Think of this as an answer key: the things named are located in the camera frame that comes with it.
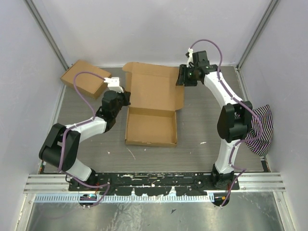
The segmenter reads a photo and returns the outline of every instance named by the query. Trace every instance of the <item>white wall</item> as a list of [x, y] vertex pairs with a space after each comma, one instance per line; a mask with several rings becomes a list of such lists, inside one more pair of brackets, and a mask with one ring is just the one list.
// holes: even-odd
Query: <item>white wall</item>
[[307, 22], [308, 1], [281, 1], [242, 69], [254, 106], [272, 109], [269, 163], [281, 172], [301, 230], [308, 226]]
[[64, 68], [21, 0], [0, 3], [0, 230], [14, 228]]
[[[270, 0], [33, 0], [68, 64], [180, 64], [211, 39], [238, 64]], [[211, 44], [200, 44], [219, 61]]]

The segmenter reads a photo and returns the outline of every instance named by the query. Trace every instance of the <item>cable connector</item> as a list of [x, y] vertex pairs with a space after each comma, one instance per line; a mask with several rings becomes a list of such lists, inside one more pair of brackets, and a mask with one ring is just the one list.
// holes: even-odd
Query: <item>cable connector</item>
[[188, 52], [186, 53], [186, 57], [188, 58], [187, 64], [186, 64], [187, 67], [190, 67], [189, 63], [193, 63], [193, 55], [192, 54], [193, 54], [193, 49], [188, 48]]
[[105, 83], [108, 84], [109, 90], [114, 90], [119, 93], [123, 93], [123, 88], [120, 86], [120, 78], [119, 77], [112, 77], [112, 78], [105, 78]]

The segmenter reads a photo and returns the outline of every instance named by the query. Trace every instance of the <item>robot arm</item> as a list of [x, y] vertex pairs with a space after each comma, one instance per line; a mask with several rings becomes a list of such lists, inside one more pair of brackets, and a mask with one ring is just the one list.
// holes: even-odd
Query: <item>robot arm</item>
[[64, 132], [68, 128], [75, 127], [70, 129], [66, 136], [61, 171], [67, 172], [89, 185], [94, 185], [97, 182], [96, 172], [77, 159], [79, 144], [94, 135], [109, 131], [116, 123], [116, 116], [122, 106], [130, 104], [130, 92], [126, 92], [119, 85], [118, 77], [105, 78], [105, 82], [108, 83], [109, 90], [104, 93], [102, 105], [96, 112], [95, 118], [91, 117], [73, 125], [53, 125], [39, 152], [41, 160], [59, 167]]
[[[214, 185], [225, 185], [226, 182], [233, 180], [234, 168], [232, 166], [239, 146], [235, 147], [233, 154], [231, 151], [238, 141], [245, 139], [250, 130], [252, 116], [233, 99], [243, 101], [233, 92], [221, 73], [218, 79], [218, 66], [210, 65], [206, 51], [193, 53], [193, 50], [189, 49], [186, 56], [188, 57], [187, 64], [180, 65], [176, 85], [197, 86], [197, 82], [201, 81], [211, 90], [221, 108], [217, 123], [221, 143], [218, 159], [213, 165], [211, 179]], [[243, 103], [252, 109], [249, 101]]]

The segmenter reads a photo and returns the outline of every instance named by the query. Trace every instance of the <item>metal frame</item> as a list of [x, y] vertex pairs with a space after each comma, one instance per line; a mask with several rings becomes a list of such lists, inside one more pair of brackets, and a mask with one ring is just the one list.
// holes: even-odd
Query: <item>metal frame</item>
[[[47, 41], [49, 42], [51, 48], [54, 50], [56, 56], [58, 57], [59, 61], [67, 70], [69, 66], [67, 65], [67, 62], [65, 61], [65, 58], [63, 57], [60, 49], [58, 48], [56, 42], [54, 41], [50, 31], [48, 30], [44, 20], [40, 16], [40, 13], [38, 12], [35, 4], [32, 0], [24, 0], [26, 6], [32, 13], [34, 19], [36, 20], [38, 26], [40, 27], [42, 33], [46, 37]], [[243, 75], [241, 73], [241, 68], [246, 61], [249, 53], [251, 52], [253, 46], [255, 45], [257, 39], [261, 35], [263, 29], [265, 28], [270, 16], [276, 9], [276, 6], [280, 0], [271, 0], [265, 13], [262, 16], [262, 19], [260, 20], [260, 23], [258, 24], [252, 38], [250, 39], [240, 61], [239, 64], [235, 67], [235, 71], [238, 75], [239, 83], [243, 92], [243, 99], [248, 100], [250, 97], [248, 95], [246, 85], [243, 79]], [[63, 96], [65, 92], [65, 87], [63, 87], [57, 110], [53, 116], [52, 122], [56, 122]], [[244, 173], [238, 178], [239, 184], [240, 184], [240, 190], [232, 191], [234, 192], [273, 192], [274, 197], [277, 203], [277, 207], [282, 219], [283, 226], [285, 230], [295, 230], [294, 225], [289, 213], [289, 209], [286, 203], [285, 198], [285, 187], [283, 185], [283, 181], [281, 179], [281, 176], [279, 173]], [[211, 193], [220, 193], [225, 191], [207, 191], [209, 194]], [[61, 174], [43, 174], [43, 175], [30, 175], [28, 178], [28, 181], [26, 183], [26, 187], [24, 190], [24, 204], [22, 206], [22, 210], [20, 213], [20, 217], [18, 220], [18, 223], [16, 225], [16, 231], [23, 231], [26, 229], [28, 225], [28, 221], [30, 218], [31, 210], [33, 207], [33, 203], [38, 203], [39, 198], [44, 198], [44, 195], [69, 195], [70, 198], [73, 198], [76, 196], [76, 192], [69, 192], [68, 191], [68, 183], [65, 181], [65, 175]], [[108, 199], [109, 202], [112, 201], [119, 201], [120, 198], [117, 198], [117, 196], [111, 196], [110, 199]], [[204, 200], [204, 198], [195, 198], [195, 200]], [[50, 197], [49, 202], [57, 202], [59, 201], [58, 197]]]
[[[95, 191], [70, 192], [69, 183], [65, 180], [63, 174], [40, 174], [29, 175], [24, 190], [25, 202], [18, 220], [16, 231], [26, 229], [30, 218], [31, 209], [34, 203], [76, 203], [78, 195], [82, 193], [95, 193]], [[238, 178], [239, 190], [233, 190], [232, 193], [243, 192], [273, 192], [277, 207], [282, 219], [285, 230], [295, 230], [293, 222], [286, 205], [284, 193], [286, 192], [280, 173], [256, 172], [244, 173]], [[171, 193], [165, 197], [138, 197], [132, 196], [107, 196], [102, 203], [155, 203], [155, 202], [210, 202], [213, 193], [225, 193], [225, 190], [207, 191], [208, 196], [184, 196], [176, 197]]]
[[265, 28], [267, 22], [269, 21], [269, 18], [270, 16], [273, 14], [274, 10], [276, 9], [278, 3], [280, 2], [280, 0], [271, 0], [267, 9], [265, 10], [262, 18], [261, 18], [261, 21], [259, 22], [253, 36], [251, 37], [240, 61], [239, 61], [239, 64], [236, 66], [237, 69], [241, 69], [245, 60], [247, 59], [249, 53], [251, 52], [253, 46], [255, 45], [257, 39], [260, 37], [263, 29]]
[[31, 12], [32, 16], [34, 17], [35, 21], [37, 22], [39, 28], [41, 29], [42, 33], [44, 34], [45, 38], [49, 42], [51, 48], [53, 49], [54, 53], [58, 57], [60, 63], [64, 67], [65, 70], [67, 70], [69, 67], [60, 51], [58, 48], [56, 42], [54, 41], [50, 31], [48, 30], [43, 18], [40, 16], [35, 4], [33, 3], [32, 0], [24, 0], [26, 6], [28, 7], [29, 11]]
[[[76, 193], [68, 191], [69, 183], [63, 174], [29, 175], [24, 193]], [[285, 187], [280, 173], [256, 172], [243, 173], [239, 178], [239, 190], [233, 192], [285, 192]], [[207, 190], [209, 193], [225, 193], [225, 190]]]

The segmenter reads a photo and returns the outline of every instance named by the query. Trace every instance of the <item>small cardboard box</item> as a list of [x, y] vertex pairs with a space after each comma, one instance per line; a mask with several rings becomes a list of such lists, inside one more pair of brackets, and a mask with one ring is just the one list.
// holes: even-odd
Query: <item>small cardboard box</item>
[[[111, 76], [111, 74], [107, 71], [104, 71], [96, 66], [92, 66], [83, 60], [78, 60], [64, 73], [64, 75], [62, 75], [61, 81], [65, 85], [74, 89], [74, 77], [77, 73], [82, 71], [93, 72], [101, 77], [109, 78]], [[102, 79], [91, 74], [80, 74], [76, 78], [76, 86], [80, 93], [94, 99], [97, 99], [107, 88], [107, 84], [105, 84]]]
[[184, 86], [175, 85], [179, 69], [131, 62], [123, 70], [131, 92], [125, 144], [175, 147], [175, 111], [184, 106]]

